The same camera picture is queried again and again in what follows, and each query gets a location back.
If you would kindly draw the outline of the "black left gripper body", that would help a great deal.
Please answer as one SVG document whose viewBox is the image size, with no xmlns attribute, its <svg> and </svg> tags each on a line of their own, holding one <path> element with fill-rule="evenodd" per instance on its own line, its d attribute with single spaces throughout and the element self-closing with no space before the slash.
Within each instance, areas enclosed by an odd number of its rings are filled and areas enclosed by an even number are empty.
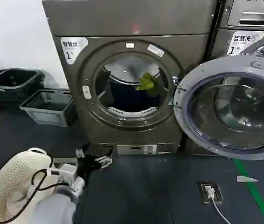
<svg viewBox="0 0 264 224">
<path fill-rule="evenodd" d="M 84 153 L 78 158 L 77 175 L 83 180 L 89 180 L 93 171 L 97 170 L 97 156 Z"/>
</svg>

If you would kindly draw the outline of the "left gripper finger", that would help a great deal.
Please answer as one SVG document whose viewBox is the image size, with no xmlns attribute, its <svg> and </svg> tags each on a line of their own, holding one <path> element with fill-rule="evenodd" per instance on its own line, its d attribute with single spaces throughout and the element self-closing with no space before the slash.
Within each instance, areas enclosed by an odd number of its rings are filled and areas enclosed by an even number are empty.
<svg viewBox="0 0 264 224">
<path fill-rule="evenodd" d="M 90 147 L 90 143 L 83 144 L 81 148 L 75 150 L 76 158 L 82 159 L 85 158 L 85 152 Z"/>
<path fill-rule="evenodd" d="M 103 155 L 99 155 L 95 158 L 96 167 L 108 167 L 113 162 L 113 148 L 107 147 L 106 152 Z"/>
</svg>

